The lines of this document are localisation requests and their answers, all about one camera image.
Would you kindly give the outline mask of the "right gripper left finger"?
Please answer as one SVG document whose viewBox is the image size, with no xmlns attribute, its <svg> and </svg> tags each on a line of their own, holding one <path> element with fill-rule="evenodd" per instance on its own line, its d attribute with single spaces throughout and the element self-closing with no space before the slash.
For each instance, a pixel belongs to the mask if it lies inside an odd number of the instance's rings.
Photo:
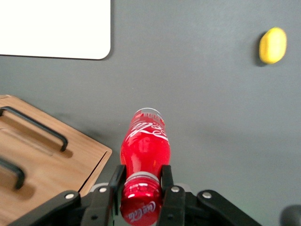
<svg viewBox="0 0 301 226">
<path fill-rule="evenodd" d="M 86 196 L 64 191 L 29 211 L 10 226 L 112 226 L 117 210 L 117 196 L 125 165 L 118 165 L 107 185 L 97 186 Z"/>
</svg>

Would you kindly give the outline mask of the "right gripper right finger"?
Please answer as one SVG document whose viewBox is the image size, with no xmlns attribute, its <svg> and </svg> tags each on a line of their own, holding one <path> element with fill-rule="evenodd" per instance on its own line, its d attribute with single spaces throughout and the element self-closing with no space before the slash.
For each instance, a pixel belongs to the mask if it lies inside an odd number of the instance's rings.
<svg viewBox="0 0 301 226">
<path fill-rule="evenodd" d="M 171 166 L 161 170 L 163 205 L 159 214 L 161 226 L 259 226 L 241 209 L 213 190 L 197 195 L 186 192 L 173 181 Z"/>
</svg>

